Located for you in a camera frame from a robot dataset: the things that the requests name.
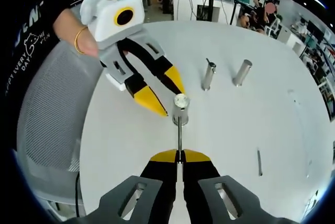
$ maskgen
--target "hand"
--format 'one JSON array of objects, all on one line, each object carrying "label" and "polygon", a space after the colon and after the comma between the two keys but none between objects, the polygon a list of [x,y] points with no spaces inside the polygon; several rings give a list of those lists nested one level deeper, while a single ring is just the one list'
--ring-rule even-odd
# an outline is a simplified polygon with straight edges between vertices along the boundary
[{"label": "hand", "polygon": [[89,29],[84,29],[78,36],[77,46],[86,55],[98,58],[98,44]]}]

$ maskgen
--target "black t-shirt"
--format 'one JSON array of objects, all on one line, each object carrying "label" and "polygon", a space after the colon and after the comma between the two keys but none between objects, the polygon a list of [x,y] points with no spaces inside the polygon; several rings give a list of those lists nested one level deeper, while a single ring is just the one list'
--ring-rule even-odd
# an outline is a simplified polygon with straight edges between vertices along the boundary
[{"label": "black t-shirt", "polygon": [[42,62],[59,42],[53,23],[66,8],[63,0],[19,0],[13,7],[10,50],[5,62],[6,141],[16,148],[16,128],[27,88]]},{"label": "black t-shirt", "polygon": [[267,24],[266,21],[264,21],[264,7],[258,7],[256,9],[256,18],[257,18],[257,27],[256,29],[264,29],[265,25]]}]

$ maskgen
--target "person's arm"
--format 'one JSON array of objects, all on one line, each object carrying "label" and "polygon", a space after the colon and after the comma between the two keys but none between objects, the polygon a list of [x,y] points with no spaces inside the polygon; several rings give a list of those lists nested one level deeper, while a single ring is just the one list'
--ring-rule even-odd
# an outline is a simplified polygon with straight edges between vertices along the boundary
[{"label": "person's arm", "polygon": [[97,43],[88,29],[76,18],[72,11],[66,8],[63,0],[44,0],[44,12],[48,14],[49,22],[53,25],[55,34],[62,40],[93,57],[98,56]]},{"label": "person's arm", "polygon": [[258,0],[253,0],[253,2],[255,3],[255,6],[256,6],[257,8],[261,6],[260,3],[258,2]]},{"label": "person's arm", "polygon": [[264,16],[263,16],[264,22],[269,23],[269,19],[267,18],[266,10],[264,8]]},{"label": "person's arm", "polygon": [[74,46],[75,36],[84,27],[68,8],[64,9],[53,23],[56,35],[72,46]]}]

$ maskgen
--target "floor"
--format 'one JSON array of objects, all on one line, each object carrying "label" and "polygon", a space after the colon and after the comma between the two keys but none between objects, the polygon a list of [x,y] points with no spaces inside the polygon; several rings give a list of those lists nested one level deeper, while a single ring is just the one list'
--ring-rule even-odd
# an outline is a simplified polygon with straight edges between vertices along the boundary
[{"label": "floor", "polygon": [[144,23],[154,23],[156,21],[172,21],[173,15],[163,14],[160,5],[151,5],[149,7],[144,7],[146,11],[146,18]]}]

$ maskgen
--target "white shirt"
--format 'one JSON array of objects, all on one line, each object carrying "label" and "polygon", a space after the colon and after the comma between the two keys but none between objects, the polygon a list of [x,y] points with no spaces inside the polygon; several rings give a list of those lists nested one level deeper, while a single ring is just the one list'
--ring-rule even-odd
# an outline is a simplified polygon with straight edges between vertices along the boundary
[{"label": "white shirt", "polygon": [[302,35],[305,35],[307,34],[307,26],[304,24],[304,25],[300,25],[298,26],[298,32],[299,34],[302,34]]}]

